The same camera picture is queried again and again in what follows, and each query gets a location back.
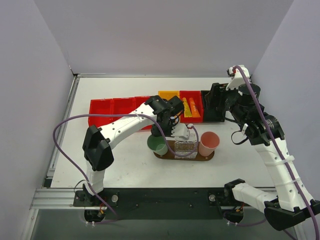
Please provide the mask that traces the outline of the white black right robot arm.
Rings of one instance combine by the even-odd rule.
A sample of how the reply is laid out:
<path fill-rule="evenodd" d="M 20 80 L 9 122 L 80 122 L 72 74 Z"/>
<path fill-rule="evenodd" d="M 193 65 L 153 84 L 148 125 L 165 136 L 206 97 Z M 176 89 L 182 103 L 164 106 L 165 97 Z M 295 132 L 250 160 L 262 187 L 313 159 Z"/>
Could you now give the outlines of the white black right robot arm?
<path fill-rule="evenodd" d="M 318 215 L 320 202 L 306 190 L 279 121 L 258 101 L 260 91 L 255 84 L 251 89 L 241 84 L 233 90 L 226 84 L 212 84 L 210 90 L 201 91 L 203 120 L 223 122 L 226 112 L 231 113 L 245 139 L 262 158 L 276 192 L 268 193 L 236 179 L 225 184 L 225 197 L 259 210 L 274 229 L 282 231 Z"/>

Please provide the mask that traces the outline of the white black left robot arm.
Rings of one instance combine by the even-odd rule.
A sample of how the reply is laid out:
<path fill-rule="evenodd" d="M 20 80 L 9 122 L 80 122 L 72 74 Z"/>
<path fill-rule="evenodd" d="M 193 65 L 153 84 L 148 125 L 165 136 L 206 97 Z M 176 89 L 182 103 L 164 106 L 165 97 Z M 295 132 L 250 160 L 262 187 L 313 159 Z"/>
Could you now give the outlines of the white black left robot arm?
<path fill-rule="evenodd" d="M 114 162 L 112 150 L 121 141 L 144 127 L 151 126 L 153 137 L 189 139 L 190 131 L 187 125 L 176 123 L 174 119 L 183 110 L 183 102 L 177 96 L 164 100 L 154 95 L 129 113 L 129 116 L 122 115 L 118 120 L 101 127 L 90 126 L 82 146 L 87 160 L 87 192 L 93 196 L 103 191 L 105 170 Z"/>

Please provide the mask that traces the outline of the green cup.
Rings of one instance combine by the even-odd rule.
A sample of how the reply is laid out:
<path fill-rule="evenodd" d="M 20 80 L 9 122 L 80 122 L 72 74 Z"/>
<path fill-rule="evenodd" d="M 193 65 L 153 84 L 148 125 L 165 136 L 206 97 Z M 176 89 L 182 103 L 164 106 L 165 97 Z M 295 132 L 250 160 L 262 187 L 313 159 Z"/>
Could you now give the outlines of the green cup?
<path fill-rule="evenodd" d="M 168 152 L 168 147 L 163 136 L 150 135 L 147 139 L 147 146 L 155 154 L 158 154 L 160 156 L 163 156 Z"/>

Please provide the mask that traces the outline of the clear textured glass holder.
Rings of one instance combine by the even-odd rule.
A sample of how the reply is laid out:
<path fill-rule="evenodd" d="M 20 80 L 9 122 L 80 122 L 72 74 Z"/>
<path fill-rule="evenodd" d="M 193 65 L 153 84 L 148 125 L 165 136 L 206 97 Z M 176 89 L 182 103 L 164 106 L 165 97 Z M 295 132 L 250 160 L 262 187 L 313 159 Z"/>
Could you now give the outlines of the clear textured glass holder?
<path fill-rule="evenodd" d="M 174 139 L 174 151 L 178 155 L 187 155 L 190 154 L 193 149 L 195 148 L 197 143 L 197 137 L 195 133 L 190 133 L 189 134 L 189 139 L 183 139 L 182 137 L 175 137 Z M 192 160 L 195 159 L 198 154 L 198 151 L 195 150 L 192 152 L 190 155 L 181 157 L 175 155 L 175 159 L 187 159 L 187 160 Z"/>

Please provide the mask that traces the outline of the pink cup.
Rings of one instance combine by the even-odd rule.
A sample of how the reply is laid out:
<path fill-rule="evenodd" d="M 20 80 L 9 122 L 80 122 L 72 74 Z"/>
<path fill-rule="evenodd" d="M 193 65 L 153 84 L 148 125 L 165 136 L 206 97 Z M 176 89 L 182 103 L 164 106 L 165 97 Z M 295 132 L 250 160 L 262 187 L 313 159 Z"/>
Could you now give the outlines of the pink cup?
<path fill-rule="evenodd" d="M 203 157 L 208 157 L 219 144 L 220 138 L 216 133 L 212 131 L 204 132 L 200 137 L 198 153 Z"/>

